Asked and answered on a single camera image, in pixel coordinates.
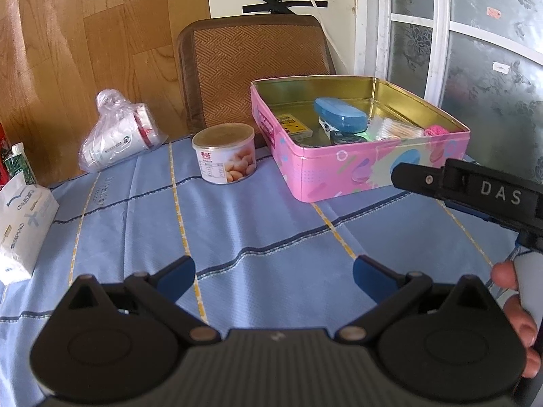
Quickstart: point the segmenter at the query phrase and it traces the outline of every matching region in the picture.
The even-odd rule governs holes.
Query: pink tin box
[[[451,132],[442,136],[329,145],[313,110],[315,98],[337,97],[369,114],[403,119],[426,129],[434,124]],[[254,81],[252,115],[292,194],[316,202],[391,185],[390,173],[400,162],[441,167],[447,158],[461,159],[470,130],[428,102],[387,81],[367,76],[296,76]],[[294,142],[276,116],[290,113],[313,130]],[[326,145],[320,148],[306,146]]]

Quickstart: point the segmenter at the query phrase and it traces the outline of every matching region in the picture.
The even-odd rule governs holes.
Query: electrical cord
[[[326,28],[324,27],[324,22],[322,21],[322,16],[320,15],[320,10],[317,6],[317,3],[315,2],[315,0],[311,0],[311,4],[313,5],[313,7],[315,8],[315,10],[317,11],[317,19],[319,20],[320,22],[320,25],[322,27],[322,31],[324,32],[324,36],[326,37],[326,39],[328,40],[328,42],[330,43],[330,46],[332,46],[333,50],[335,50],[339,60],[341,61],[341,63],[343,64],[343,67],[345,67],[345,69],[347,69],[347,65],[345,63],[345,60],[343,59],[343,57],[341,56],[341,54],[339,53],[339,50],[338,50],[338,47],[336,46],[336,43],[334,43],[332,41],[332,38],[330,37],[330,35],[328,34],[328,31],[326,30]]]

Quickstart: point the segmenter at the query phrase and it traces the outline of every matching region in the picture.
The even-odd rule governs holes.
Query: green package
[[[14,145],[12,152],[13,154],[4,160],[9,175],[14,177],[22,171],[24,173],[24,181],[27,185],[37,185],[34,172],[24,154],[23,144]]]

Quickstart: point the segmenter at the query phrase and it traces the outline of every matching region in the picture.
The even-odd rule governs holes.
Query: paper tag
[[[489,17],[499,20],[502,17],[502,13],[493,7],[487,7],[487,15]]]
[[[286,113],[280,116],[276,116],[276,119],[281,127],[283,127],[283,129],[288,134],[311,131],[311,129],[308,129],[303,123],[298,121],[298,119],[294,118],[294,116],[292,116],[291,114]]]
[[[510,69],[511,66],[507,64],[497,63],[496,61],[492,63],[492,70],[496,70],[496,72],[503,73],[504,75],[507,75]]]

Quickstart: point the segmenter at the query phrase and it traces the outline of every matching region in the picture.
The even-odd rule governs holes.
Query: blue tablecloth
[[[435,281],[465,273],[486,281],[491,263],[514,246],[510,231],[393,187],[298,202],[268,150],[257,157],[252,177],[211,185],[185,138],[54,188],[60,209],[32,280],[0,288],[0,405],[43,398],[28,355],[83,273],[119,282],[190,254],[198,288],[178,304],[223,335],[232,327],[277,326],[333,333],[374,305],[352,280],[356,255]]]

